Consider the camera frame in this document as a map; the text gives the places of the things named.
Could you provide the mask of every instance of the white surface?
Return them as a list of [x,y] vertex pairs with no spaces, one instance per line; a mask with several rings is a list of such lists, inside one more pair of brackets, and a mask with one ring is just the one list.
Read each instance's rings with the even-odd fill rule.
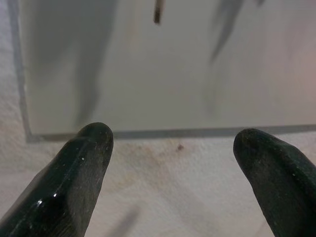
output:
[[258,1],[21,0],[32,132],[315,124],[316,3]]
[[[64,142],[26,142],[5,0],[0,52],[2,216]],[[316,132],[279,137],[316,161]],[[232,145],[232,136],[116,140],[86,237],[272,237]],[[129,231],[126,216],[137,217]]]

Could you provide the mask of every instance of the small stick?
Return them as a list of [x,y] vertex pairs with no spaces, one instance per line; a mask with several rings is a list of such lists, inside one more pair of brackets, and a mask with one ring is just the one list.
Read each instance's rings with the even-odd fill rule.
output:
[[164,0],[156,0],[155,13],[154,13],[154,23],[160,25],[161,15],[163,10]]

